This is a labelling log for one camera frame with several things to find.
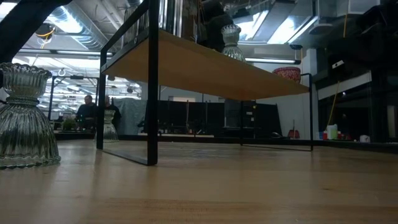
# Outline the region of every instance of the ribbed glass vase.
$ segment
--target ribbed glass vase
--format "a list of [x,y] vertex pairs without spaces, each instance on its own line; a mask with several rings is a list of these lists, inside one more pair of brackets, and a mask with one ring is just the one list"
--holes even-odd
[[223,35],[223,40],[225,44],[222,54],[225,54],[236,60],[246,62],[242,50],[238,47],[240,32],[241,28],[234,24],[224,26],[221,29],[221,33]]
[[36,106],[51,73],[35,66],[2,63],[10,97],[0,109],[0,169],[56,164],[61,157],[47,117]]
[[104,116],[104,142],[118,142],[118,133],[116,132],[116,128],[112,124],[112,119],[114,116],[114,110],[105,110]]

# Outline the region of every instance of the wooden shelf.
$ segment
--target wooden shelf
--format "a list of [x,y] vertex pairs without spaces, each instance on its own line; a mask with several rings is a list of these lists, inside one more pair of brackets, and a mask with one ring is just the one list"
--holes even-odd
[[[148,82],[148,39],[127,45],[102,69],[107,75]],[[308,87],[159,30],[159,84],[233,100],[308,92]]]

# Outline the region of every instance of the glass vase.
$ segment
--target glass vase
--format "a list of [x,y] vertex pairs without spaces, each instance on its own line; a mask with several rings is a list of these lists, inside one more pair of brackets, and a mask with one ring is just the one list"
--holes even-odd
[[7,105],[0,109],[0,169],[56,164],[61,157],[47,117],[36,106],[51,73],[35,66],[2,63]]
[[116,128],[112,124],[113,116],[115,111],[114,110],[105,110],[104,116],[104,142],[111,143],[111,142],[118,142],[118,133],[116,132]]
[[227,55],[236,60],[246,62],[242,50],[238,47],[240,32],[241,28],[234,24],[224,26],[221,29],[221,33],[223,35],[223,40],[225,44],[222,54]]

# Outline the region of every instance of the red container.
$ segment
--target red container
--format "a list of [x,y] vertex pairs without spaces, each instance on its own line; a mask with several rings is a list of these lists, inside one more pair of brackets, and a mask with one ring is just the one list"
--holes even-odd
[[287,78],[288,80],[293,80],[297,83],[300,83],[301,80],[301,70],[297,67],[277,68],[273,71],[273,73],[280,77]]

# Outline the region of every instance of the wooden table surface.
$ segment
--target wooden table surface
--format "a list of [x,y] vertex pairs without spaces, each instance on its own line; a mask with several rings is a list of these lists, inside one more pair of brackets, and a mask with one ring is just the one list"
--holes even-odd
[[398,223],[396,155],[162,142],[146,167],[58,145],[57,166],[0,171],[0,223]]

